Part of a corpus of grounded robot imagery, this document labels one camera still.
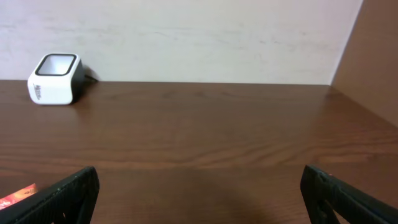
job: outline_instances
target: logo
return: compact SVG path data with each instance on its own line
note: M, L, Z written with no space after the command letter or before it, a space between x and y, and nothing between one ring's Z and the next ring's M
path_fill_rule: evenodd
M35 85L35 84L33 84L33 87L35 88L35 93L36 93L37 99L40 100L40 98L42 97L42 93L41 93L40 89L42 87L39 85Z

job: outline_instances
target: red snack wrapper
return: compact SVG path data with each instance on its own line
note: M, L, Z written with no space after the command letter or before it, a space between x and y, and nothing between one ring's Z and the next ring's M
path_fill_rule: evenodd
M36 192L36 184L32 184L25 187L24 189L20 189L17 192L0 199L0 210L7 208L8 206L14 205L15 203L24 200L25 198L31 196Z

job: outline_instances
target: white cube-shaped device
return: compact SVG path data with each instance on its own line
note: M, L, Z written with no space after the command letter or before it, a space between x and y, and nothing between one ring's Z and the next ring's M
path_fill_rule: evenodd
M67 105L76 100L85 78L77 54L48 54L27 80L30 98L40 105Z

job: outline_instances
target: wooden table surface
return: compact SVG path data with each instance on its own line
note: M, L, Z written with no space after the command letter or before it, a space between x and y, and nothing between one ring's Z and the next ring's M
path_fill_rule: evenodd
M95 166L92 223L309 223L305 164L398 207L398 129L328 86L0 82L0 196Z

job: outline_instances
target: brown wooden panel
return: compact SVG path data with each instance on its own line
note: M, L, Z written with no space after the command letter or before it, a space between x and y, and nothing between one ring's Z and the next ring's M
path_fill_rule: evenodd
M0 82L0 196L93 165L93 223L308 223L318 164L398 206L398 129L328 86L98 83L39 106Z
M398 1L364 0L333 86L398 126Z

